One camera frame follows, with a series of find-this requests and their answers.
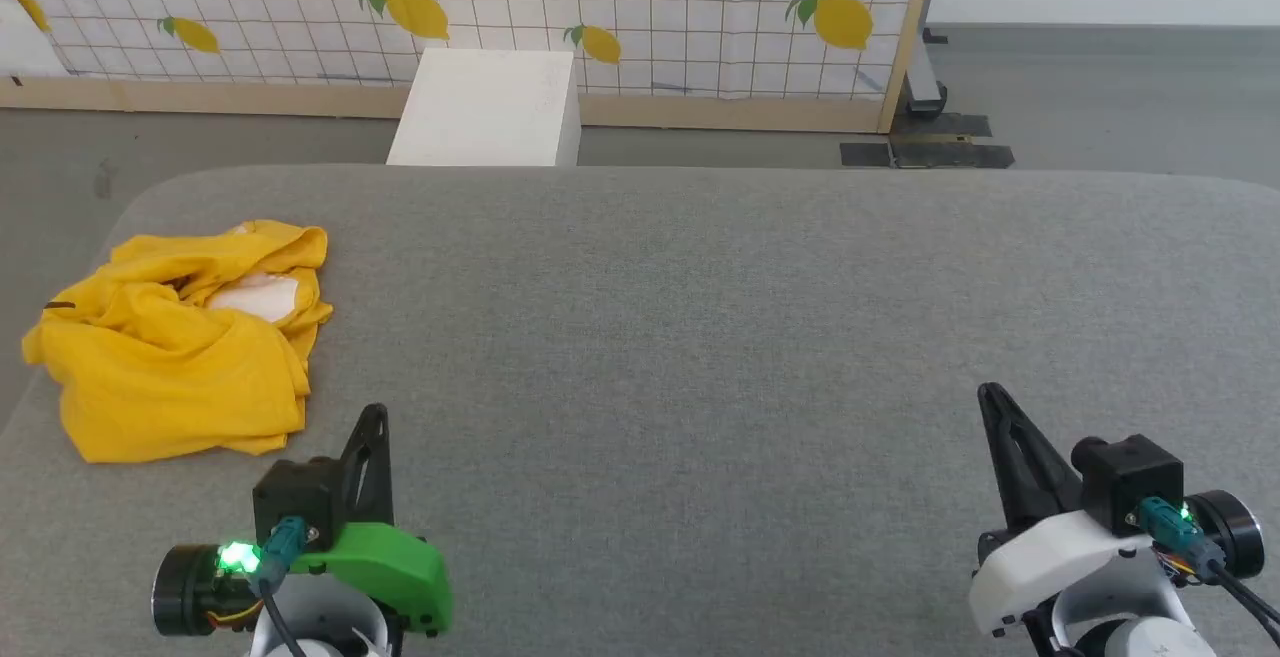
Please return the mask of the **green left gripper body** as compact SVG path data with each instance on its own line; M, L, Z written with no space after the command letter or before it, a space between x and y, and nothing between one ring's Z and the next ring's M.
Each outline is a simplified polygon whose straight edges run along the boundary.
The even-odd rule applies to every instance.
M424 539L384 523L349 523L326 552L301 555L294 575L330 575L390 610L406 631L444 634L454 597L442 553Z

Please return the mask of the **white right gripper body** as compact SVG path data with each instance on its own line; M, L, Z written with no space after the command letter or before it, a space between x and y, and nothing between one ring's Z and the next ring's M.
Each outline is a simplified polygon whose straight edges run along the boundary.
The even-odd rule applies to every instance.
M1050 602L1050 630L1069 638L1096 620L1160 617L1164 570L1146 534L1115 537L1083 511L1037 523L992 551L972 579L968 607L991 634Z

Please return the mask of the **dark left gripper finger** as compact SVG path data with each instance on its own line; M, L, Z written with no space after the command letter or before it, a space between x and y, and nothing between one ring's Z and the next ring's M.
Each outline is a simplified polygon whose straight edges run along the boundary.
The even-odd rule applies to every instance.
M385 405L364 407L346 442L340 466L346 520L392 525L389 414Z

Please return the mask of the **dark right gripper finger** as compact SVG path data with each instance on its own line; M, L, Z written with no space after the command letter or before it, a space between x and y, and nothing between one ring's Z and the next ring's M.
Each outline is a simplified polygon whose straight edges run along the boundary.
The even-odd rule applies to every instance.
M998 383L977 398L1009 531L1082 508L1082 479L1012 396Z

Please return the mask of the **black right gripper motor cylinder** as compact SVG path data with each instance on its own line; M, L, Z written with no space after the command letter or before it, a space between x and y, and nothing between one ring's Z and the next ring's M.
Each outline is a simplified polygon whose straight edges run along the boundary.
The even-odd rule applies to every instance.
M1197 526L1224 552L1226 570L1238 579L1257 578L1265 569L1262 528L1247 505L1228 491L1188 496L1185 506Z

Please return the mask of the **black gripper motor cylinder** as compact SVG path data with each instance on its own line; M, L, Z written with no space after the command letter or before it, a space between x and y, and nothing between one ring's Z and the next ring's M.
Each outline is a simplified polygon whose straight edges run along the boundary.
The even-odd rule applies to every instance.
M1262 528L1247 505L1228 491L1188 496L1185 506L1197 526L1224 552L1226 570L1238 579L1257 578L1265 569Z
M259 562L256 546L175 546L152 584L151 615L163 637L209 637L218 630L253 630L262 611L248 578Z

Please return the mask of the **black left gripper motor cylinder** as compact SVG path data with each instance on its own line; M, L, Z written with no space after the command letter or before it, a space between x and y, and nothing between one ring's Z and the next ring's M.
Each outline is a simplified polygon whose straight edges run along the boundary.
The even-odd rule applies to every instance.
M256 546L175 546L152 584L151 615L163 637L209 637L218 630L253 630L262 611L248 578L259 562Z

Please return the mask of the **large black floor tape patch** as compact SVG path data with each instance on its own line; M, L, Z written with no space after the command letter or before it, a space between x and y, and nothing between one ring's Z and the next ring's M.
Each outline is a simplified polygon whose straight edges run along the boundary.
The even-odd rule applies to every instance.
M846 142L838 146L845 168L883 169L1009 169L1010 147L968 142Z

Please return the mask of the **grey fabric sofa seat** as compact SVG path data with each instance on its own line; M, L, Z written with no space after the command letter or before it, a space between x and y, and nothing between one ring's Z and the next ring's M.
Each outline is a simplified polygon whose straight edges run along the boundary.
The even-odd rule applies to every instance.
M1062 452L1142 433L1230 491L1280 607L1280 191L1093 172L228 168L105 239L320 227L288 458L390 415L445 558L422 657L1027 657L977 387Z

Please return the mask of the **small black floor tape patch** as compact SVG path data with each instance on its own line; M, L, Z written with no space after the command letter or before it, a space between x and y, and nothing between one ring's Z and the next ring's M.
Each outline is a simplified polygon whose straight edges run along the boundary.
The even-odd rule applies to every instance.
M991 138L987 115L938 113L936 115L899 114L890 131L892 140L978 140Z

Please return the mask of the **white box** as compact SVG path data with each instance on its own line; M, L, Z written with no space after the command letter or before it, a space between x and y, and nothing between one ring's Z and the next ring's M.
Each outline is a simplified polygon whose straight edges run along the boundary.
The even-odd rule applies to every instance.
M422 54L392 166L572 168L582 120L572 54L448 47Z

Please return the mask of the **grey metal stand foot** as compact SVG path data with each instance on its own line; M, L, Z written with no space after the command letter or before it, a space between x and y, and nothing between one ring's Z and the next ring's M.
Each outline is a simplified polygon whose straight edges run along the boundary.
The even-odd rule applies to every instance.
M922 27L911 51L911 61L905 76L904 111L913 119L934 120L945 110L948 91L937 79L928 47L946 45L948 38L932 35L928 27Z

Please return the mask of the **white panel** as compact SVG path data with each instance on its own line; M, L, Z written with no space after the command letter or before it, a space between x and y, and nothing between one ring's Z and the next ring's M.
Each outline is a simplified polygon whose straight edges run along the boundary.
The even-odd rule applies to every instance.
M0 76L65 78L44 10L35 0L0 0Z

